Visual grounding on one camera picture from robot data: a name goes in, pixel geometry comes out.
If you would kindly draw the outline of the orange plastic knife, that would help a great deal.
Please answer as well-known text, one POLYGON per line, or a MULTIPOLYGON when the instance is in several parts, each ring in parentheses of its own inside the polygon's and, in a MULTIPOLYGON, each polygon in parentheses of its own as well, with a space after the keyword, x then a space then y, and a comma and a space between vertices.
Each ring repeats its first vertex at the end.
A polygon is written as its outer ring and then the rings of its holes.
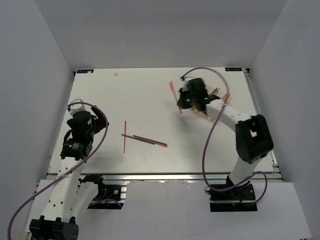
POLYGON ((177 93, 176 93, 176 91, 175 91, 175 87, 174 87, 174 84, 173 84, 172 81, 169 82, 169 87, 170 87, 170 89, 171 89, 171 91, 172 91, 172 94, 173 94, 175 103, 176 103, 176 105, 177 105, 177 107, 178 107, 179 113, 182 114, 181 108, 180 108, 179 105, 178 105, 178 96, 177 96, 177 93))

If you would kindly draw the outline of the yellow plastic fork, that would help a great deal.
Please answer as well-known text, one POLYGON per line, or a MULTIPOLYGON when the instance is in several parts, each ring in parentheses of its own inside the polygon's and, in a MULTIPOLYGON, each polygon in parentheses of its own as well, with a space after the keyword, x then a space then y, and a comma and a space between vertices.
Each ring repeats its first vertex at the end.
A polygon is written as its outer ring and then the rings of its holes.
POLYGON ((226 102, 226 101, 227 101, 228 97, 229 97, 229 94, 228 94, 228 93, 226 93, 226 94, 225 94, 225 96, 223 97, 224 102, 226 102))

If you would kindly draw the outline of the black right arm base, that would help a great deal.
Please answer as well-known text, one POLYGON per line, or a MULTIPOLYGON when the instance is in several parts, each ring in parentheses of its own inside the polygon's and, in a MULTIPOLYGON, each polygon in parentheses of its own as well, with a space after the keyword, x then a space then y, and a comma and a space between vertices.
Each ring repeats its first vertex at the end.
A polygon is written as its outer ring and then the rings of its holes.
POLYGON ((213 191, 208 186, 204 191, 209 195, 210 211, 226 212, 257 212, 256 195, 253 185, 236 187, 229 191, 213 191))

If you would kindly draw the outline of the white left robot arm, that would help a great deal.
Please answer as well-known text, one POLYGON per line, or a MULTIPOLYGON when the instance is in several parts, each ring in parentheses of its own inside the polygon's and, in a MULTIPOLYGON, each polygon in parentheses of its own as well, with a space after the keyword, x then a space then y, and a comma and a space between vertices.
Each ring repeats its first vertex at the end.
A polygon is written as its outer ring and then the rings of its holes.
POLYGON ((38 219, 29 225, 36 240, 76 240, 79 226, 76 221, 94 198, 105 196, 106 187, 99 182, 86 182, 79 187, 79 178, 86 162, 95 153, 94 136, 107 131, 106 115, 95 105, 87 111, 86 104, 68 105, 71 119, 67 121, 69 131, 64 135, 60 153, 60 168, 56 180, 48 185, 52 189, 50 198, 38 219))

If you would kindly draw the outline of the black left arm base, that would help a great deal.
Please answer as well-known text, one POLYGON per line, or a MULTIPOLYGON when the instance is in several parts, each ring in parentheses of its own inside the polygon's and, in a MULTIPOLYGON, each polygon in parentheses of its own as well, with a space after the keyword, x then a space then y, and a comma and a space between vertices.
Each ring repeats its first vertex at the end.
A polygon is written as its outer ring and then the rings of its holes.
POLYGON ((111 183, 104 180, 102 175, 90 174, 78 179, 78 189, 82 183, 93 183, 97 195, 93 198, 88 209, 121 210, 125 202, 126 186, 121 183, 111 183))

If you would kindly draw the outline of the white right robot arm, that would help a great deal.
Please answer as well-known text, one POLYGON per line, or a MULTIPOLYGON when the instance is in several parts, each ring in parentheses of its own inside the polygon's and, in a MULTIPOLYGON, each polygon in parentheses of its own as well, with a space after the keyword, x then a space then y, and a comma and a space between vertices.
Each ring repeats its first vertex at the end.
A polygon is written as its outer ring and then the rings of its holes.
POLYGON ((226 192, 236 200, 244 193, 244 185, 254 175, 258 163, 273 150, 274 143, 263 115, 248 115, 216 95, 209 95, 202 78, 187 80, 179 89, 177 105, 180 109, 195 108, 209 118, 215 118, 213 128, 223 123, 235 133, 237 161, 226 178, 224 188, 209 188, 215 192, 226 192))

